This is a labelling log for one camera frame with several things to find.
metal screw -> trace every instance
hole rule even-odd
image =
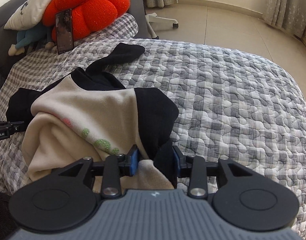
[[[114,187],[107,187],[103,190],[103,193],[106,196],[115,196],[118,193],[118,190]]]
[[[201,197],[205,195],[206,191],[200,187],[195,187],[191,189],[190,193],[195,197]]]

red plush pillow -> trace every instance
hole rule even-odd
[[[42,23],[55,25],[56,13],[72,9],[73,39],[76,41],[109,26],[129,7],[130,0],[52,0],[44,12]],[[55,28],[52,39],[56,41]]]

green print on blanket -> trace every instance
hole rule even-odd
[[[118,154],[120,152],[120,149],[119,148],[113,148],[111,150],[111,144],[108,140],[105,140],[105,139],[99,139],[99,140],[96,140],[95,143],[93,144],[94,147],[108,153],[108,154]]]
[[[81,132],[81,137],[85,139],[89,135],[89,133],[90,133],[90,130],[88,128],[85,128]]]
[[[93,144],[94,147],[104,151],[104,152],[107,152],[107,153],[110,153],[111,151],[111,144],[109,141],[105,140],[105,139],[99,139],[99,140],[96,140],[95,143]]]

bed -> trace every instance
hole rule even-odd
[[[294,79],[273,62],[237,50],[184,42],[134,39],[138,25],[124,14],[68,53],[39,49],[18,61],[0,90],[0,120],[18,88],[42,90],[76,67],[87,68],[120,43],[145,53],[109,66],[126,88],[157,87],[178,107],[171,139],[186,155],[231,158],[293,191],[300,210],[293,229],[306,237],[306,102]],[[0,192],[30,182],[21,153],[24,133],[0,141]],[[186,190],[187,179],[178,187]],[[216,191],[210,178],[209,191]]]

phone screen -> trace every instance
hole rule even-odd
[[[72,35],[72,10],[61,11],[55,15],[55,30],[58,54],[74,48]]]

